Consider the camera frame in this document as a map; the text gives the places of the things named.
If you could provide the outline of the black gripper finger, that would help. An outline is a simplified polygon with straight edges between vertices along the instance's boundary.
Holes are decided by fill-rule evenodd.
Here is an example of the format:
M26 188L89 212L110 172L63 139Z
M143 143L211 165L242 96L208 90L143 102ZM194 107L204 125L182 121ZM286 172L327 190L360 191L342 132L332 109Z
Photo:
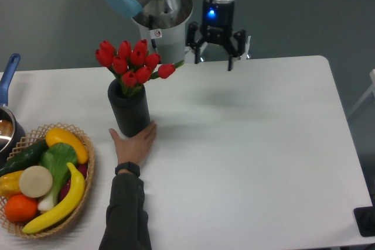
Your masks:
M197 31L202 34L202 37L199 40L195 40L195 34ZM208 25L206 24L199 25L197 22L192 22L187 26L186 45L195 52L195 64L199 64L200 62L200 48L203 46L204 42L207 42L207 31Z
M235 32L233 34L233 39L236 41L237 46L234 47L232 43L230 44L228 71L232 71L234 59L236 57L241 57L245 51L246 31L242 29Z

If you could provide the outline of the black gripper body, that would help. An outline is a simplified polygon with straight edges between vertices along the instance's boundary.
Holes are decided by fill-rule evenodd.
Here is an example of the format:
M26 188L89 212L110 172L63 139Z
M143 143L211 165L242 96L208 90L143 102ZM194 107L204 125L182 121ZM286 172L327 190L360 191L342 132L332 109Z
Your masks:
M231 46L235 2L203 0L200 32L205 42Z

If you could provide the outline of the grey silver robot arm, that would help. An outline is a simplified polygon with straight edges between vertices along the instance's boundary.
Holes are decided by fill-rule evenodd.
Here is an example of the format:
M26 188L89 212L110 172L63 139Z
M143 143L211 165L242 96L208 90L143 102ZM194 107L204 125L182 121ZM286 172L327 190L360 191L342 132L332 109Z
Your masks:
M108 6L139 27L142 39L150 42L149 51L157 52L161 62L184 60L189 47L195 63L205 43L222 46L227 52L228 69L245 52L245 30L233 30L235 0L202 0L202 19L189 22L192 0L105 0Z

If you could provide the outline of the dark sleeved forearm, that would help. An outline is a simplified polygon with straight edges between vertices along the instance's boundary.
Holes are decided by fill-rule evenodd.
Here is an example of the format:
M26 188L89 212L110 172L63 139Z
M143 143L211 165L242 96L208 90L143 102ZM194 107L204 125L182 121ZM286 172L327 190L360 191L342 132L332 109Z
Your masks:
M144 182L130 173L112 180L106 228L100 249L151 249Z

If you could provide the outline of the person's bare hand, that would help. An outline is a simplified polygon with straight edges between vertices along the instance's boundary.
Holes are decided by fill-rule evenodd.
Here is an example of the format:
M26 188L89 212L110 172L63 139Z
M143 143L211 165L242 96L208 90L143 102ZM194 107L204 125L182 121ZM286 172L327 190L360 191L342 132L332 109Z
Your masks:
M114 141L117 164L132 162L140 165L148 156L157 135L157 125L152 121L145 129L135 136L123 139L115 129L109 133Z

